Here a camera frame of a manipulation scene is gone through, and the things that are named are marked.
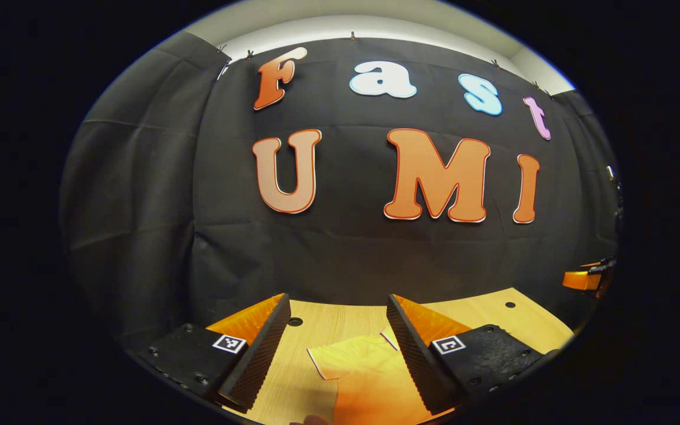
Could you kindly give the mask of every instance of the ceiling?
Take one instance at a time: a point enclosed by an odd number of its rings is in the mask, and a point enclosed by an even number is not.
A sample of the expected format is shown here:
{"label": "ceiling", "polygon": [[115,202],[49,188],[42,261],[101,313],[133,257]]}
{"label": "ceiling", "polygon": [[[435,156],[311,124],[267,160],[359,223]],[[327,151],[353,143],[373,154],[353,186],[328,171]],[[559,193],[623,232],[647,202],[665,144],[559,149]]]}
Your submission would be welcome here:
{"label": "ceiling", "polygon": [[283,22],[330,15],[401,19],[474,41],[504,57],[524,47],[519,41],[464,10],[438,0],[243,0],[221,8],[185,30],[213,45]]}

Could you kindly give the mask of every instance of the blue letter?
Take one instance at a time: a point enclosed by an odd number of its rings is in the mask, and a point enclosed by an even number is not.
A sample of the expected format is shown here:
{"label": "blue letter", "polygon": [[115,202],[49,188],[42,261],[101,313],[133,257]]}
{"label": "blue letter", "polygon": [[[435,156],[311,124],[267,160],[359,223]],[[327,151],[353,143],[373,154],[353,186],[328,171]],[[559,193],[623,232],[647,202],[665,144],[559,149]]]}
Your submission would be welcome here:
{"label": "blue letter", "polygon": [[[376,68],[380,68],[381,72],[370,72]],[[403,99],[416,94],[416,87],[411,86],[408,80],[408,70],[402,65],[375,60],[357,65],[356,72],[363,73],[351,79],[351,90],[358,94],[377,96],[387,93]]]}
{"label": "blue letter", "polygon": [[500,115],[502,104],[497,99],[497,89],[487,80],[470,74],[461,74],[458,83],[466,89],[464,94],[466,101],[474,110],[489,113],[489,115]]}

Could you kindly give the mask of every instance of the wooden table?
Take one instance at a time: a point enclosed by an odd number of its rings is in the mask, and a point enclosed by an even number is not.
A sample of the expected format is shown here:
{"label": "wooden table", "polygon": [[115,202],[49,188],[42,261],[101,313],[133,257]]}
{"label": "wooden table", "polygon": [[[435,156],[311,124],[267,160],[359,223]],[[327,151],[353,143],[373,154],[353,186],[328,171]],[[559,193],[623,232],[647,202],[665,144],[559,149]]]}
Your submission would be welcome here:
{"label": "wooden table", "polygon": [[[507,302],[513,302],[515,307],[505,306]],[[501,326],[542,353],[561,348],[574,336],[558,318],[513,288],[423,306],[470,328],[488,323]],[[338,306],[291,299],[290,309],[292,317],[303,319],[303,325],[286,327],[253,408],[247,414],[232,412],[265,425],[302,423],[307,414],[318,414],[331,421],[337,380],[321,379],[306,349],[380,333],[388,326],[386,307]]]}

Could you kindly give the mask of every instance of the yellow cloth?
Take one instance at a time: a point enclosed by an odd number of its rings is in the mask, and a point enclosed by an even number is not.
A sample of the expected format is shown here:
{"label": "yellow cloth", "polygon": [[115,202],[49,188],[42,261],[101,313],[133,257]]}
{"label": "yellow cloth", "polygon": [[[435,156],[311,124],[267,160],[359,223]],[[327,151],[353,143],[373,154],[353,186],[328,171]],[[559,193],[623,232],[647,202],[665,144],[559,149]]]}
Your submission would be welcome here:
{"label": "yellow cloth", "polygon": [[452,411],[433,416],[424,408],[389,326],[377,335],[309,349],[308,355],[323,379],[338,380],[332,425],[409,425]]}

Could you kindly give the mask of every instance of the folded fabric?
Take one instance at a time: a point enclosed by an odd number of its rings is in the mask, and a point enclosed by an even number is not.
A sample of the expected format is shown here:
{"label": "folded fabric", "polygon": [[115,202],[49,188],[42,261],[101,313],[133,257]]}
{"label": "folded fabric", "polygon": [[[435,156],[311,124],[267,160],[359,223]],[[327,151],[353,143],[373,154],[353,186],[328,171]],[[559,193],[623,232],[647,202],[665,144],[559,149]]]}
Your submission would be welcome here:
{"label": "folded fabric", "polygon": [[333,425],[407,425],[450,412],[433,416],[424,408],[389,326],[307,351],[319,376],[338,380]]}

